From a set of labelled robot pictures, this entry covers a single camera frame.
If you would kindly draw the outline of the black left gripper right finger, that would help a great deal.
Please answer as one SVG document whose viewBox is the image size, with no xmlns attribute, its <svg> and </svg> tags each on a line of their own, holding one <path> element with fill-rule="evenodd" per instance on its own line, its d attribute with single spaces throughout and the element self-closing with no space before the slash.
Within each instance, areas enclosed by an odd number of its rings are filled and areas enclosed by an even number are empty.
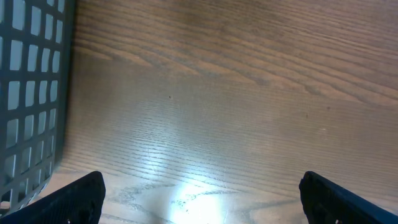
<svg viewBox="0 0 398 224">
<path fill-rule="evenodd" d="M 313 171 L 304 174 L 299 190 L 309 224 L 397 223 L 397 215 Z"/>
</svg>

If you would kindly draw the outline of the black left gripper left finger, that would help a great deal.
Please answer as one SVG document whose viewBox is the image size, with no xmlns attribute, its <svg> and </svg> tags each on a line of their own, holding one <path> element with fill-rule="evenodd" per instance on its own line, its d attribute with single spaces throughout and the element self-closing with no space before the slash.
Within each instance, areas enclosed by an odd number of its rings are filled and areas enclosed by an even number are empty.
<svg viewBox="0 0 398 224">
<path fill-rule="evenodd" d="M 106 194 L 103 175 L 93 171 L 17 212 L 3 224 L 97 224 Z"/>
</svg>

